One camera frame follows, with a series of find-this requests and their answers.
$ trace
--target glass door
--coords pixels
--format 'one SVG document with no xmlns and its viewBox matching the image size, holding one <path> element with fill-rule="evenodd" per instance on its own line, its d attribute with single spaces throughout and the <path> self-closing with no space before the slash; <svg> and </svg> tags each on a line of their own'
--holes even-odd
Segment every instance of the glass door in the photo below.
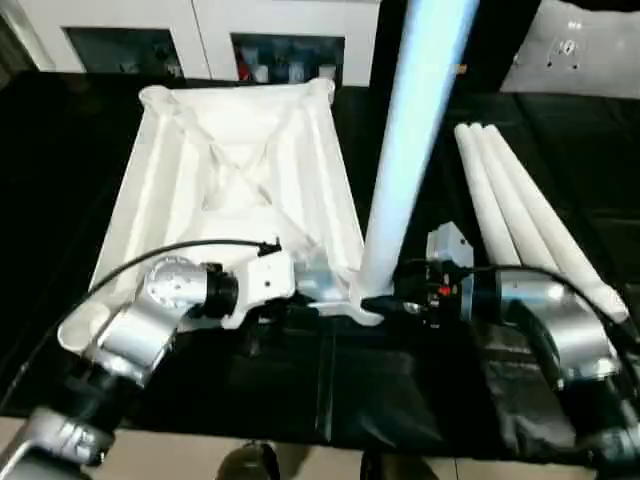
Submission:
<svg viewBox="0 0 640 480">
<path fill-rule="evenodd" d="M 324 65 L 322 76 L 365 86 L 371 76 L 379 4 L 380 0 L 193 0 L 213 78 L 238 80 L 247 69 L 255 77 L 251 62 L 256 60 L 258 81 L 282 81 L 284 64 L 293 78 L 320 72 Z M 251 48 L 258 52 L 257 59 Z"/>
<path fill-rule="evenodd" d="M 190 0 L 20 0 L 56 71 L 210 78 Z"/>
</svg>

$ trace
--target black fabric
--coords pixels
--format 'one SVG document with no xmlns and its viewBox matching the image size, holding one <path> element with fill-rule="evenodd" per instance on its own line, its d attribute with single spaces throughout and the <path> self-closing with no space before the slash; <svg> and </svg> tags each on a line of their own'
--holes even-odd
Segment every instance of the black fabric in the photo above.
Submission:
<svg viewBox="0 0 640 480">
<path fill-rule="evenodd" d="M 48 326 L 86 289 L 135 139 L 140 88 L 124 76 L 27 74 L 0 93 L 3 218 L 12 279 L 0 335 L 6 392 Z M 171 86 L 189 86 L 175 83 Z M 342 88 L 333 115 L 366 228 L 386 102 Z M 495 123 L 603 277 L 640 309 L 640 103 L 553 95 L 458 95 L 403 247 L 453 220 L 486 263 L 452 130 Z M 3 414 L 26 415 L 73 356 L 47 343 Z M 524 339 L 502 328 L 439 332 L 289 315 L 271 326 L 181 336 L 132 405 L 134 428 L 584 464 Z"/>
<path fill-rule="evenodd" d="M 636 0 L 570 0 L 565 3 L 572 3 L 593 11 L 635 12 L 640 10 Z"/>
</svg>

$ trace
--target black cloth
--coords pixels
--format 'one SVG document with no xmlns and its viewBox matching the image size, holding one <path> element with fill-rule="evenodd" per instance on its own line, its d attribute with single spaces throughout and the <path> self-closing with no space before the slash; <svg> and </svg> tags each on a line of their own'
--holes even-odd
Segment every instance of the black cloth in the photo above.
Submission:
<svg viewBox="0 0 640 480">
<path fill-rule="evenodd" d="M 0 392 L 43 333 L 87 287 L 152 81 L 25 74 L 0 93 L 5 280 Z M 176 81 L 169 86 L 201 86 Z M 335 126 L 358 216 L 369 212 L 387 104 L 342 88 Z M 450 101 L 403 258 L 454 221 L 486 258 L 452 130 L 495 123 L 603 277 L 640 309 L 640 103 L 557 95 L 459 95 Z M 129 426 L 425 455 L 585 463 L 533 359 L 510 331 L 492 348 L 453 325 L 376 328 L 291 315 L 236 332 L 181 336 Z M 5 415 L 27 415 L 73 357 L 51 337 Z"/>
</svg>

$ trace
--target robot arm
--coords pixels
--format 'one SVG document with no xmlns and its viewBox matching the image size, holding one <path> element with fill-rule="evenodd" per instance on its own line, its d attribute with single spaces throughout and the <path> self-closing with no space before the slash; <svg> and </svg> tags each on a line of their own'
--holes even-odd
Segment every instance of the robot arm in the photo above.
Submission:
<svg viewBox="0 0 640 480">
<path fill-rule="evenodd" d="M 640 385 L 627 345 L 585 301 L 548 274 L 526 267 L 473 273 L 453 262 L 433 262 L 421 270 L 423 288 L 409 301 L 374 297 L 365 299 L 363 308 L 404 315 L 426 327 L 484 320 L 518 329 L 593 466 L 637 471 Z"/>
<path fill-rule="evenodd" d="M 202 306 L 223 328 L 275 298 L 293 295 L 293 260 L 283 251 L 230 272 L 177 256 L 160 259 L 133 301 L 100 329 L 50 405 L 37 408 L 0 455 L 0 480 L 87 478 L 100 465 L 127 407 L 171 349 L 185 314 Z"/>
</svg>

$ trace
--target white cylinder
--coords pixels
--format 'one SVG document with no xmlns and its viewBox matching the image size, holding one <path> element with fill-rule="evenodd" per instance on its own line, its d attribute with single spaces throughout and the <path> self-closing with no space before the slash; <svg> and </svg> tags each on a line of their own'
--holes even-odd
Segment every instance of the white cylinder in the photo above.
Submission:
<svg viewBox="0 0 640 480">
<path fill-rule="evenodd" d="M 484 130 L 560 271 L 582 288 L 606 313 L 616 319 L 626 318 L 628 310 L 618 293 L 602 281 L 500 131 L 494 125 L 489 125 Z"/>
<path fill-rule="evenodd" d="M 256 83 L 269 83 L 269 67 L 266 65 L 254 65 L 252 69 L 253 79 Z"/>
<path fill-rule="evenodd" d="M 478 0 L 409 2 L 364 256 L 352 284 L 351 297 L 356 302 L 391 289 L 393 271 L 477 3 Z"/>
<path fill-rule="evenodd" d="M 464 124 L 458 125 L 454 134 L 489 261 L 498 265 L 520 265 L 518 252 L 491 189 L 474 136 Z"/>
<path fill-rule="evenodd" d="M 556 263 L 542 240 L 535 223 L 529 216 L 524 203 L 520 200 L 518 192 L 511 184 L 507 173 L 503 170 L 498 159 L 498 153 L 494 151 L 491 142 L 483 128 L 474 123 L 471 132 L 480 148 L 480 158 L 489 176 L 491 188 L 500 205 L 500 211 L 507 223 L 513 243 L 518 250 L 520 259 L 525 265 L 542 267 L 549 270 L 558 270 Z"/>
<path fill-rule="evenodd" d="M 320 65 L 318 67 L 318 77 L 333 81 L 336 78 L 336 70 L 337 68 L 335 65 Z"/>
</svg>

